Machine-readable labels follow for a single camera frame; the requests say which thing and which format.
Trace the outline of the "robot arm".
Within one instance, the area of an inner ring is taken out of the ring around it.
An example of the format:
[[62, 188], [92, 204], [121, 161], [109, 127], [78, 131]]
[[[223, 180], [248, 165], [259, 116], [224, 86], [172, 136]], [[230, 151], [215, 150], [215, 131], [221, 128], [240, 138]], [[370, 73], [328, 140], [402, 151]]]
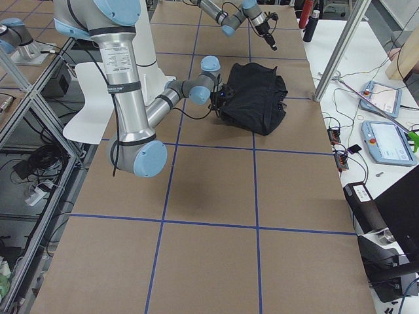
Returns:
[[197, 0], [187, 1], [187, 3], [199, 7], [210, 16], [221, 26], [223, 33], [227, 37], [233, 36], [235, 31], [247, 20], [257, 36], [263, 38], [273, 51], [277, 51], [278, 47], [272, 34], [276, 26], [271, 29], [269, 21], [273, 20], [277, 22], [279, 16], [276, 12], [263, 12], [257, 1], [243, 1], [238, 7], [232, 3], [236, 8], [236, 12], [233, 14], [229, 14], [213, 1]]
[[115, 170], [138, 177], [154, 177], [166, 164], [168, 151], [156, 138], [154, 127], [182, 100], [198, 105], [221, 87], [221, 65], [215, 56], [201, 61], [201, 73], [191, 80], [172, 80], [146, 105], [134, 54], [135, 24], [141, 15], [139, 1], [55, 1], [56, 30], [75, 39], [95, 42], [104, 68], [117, 119], [117, 133], [109, 144], [109, 161]]

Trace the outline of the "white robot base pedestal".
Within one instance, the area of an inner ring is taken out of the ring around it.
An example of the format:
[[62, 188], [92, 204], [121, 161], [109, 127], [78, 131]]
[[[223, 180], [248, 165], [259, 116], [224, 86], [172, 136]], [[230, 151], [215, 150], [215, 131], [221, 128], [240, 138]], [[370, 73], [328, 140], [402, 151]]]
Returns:
[[159, 94], [175, 77], [166, 76], [158, 66], [146, 1], [140, 0], [138, 3], [141, 12], [135, 24], [136, 36], [133, 40], [136, 64], [143, 90], [149, 94]]

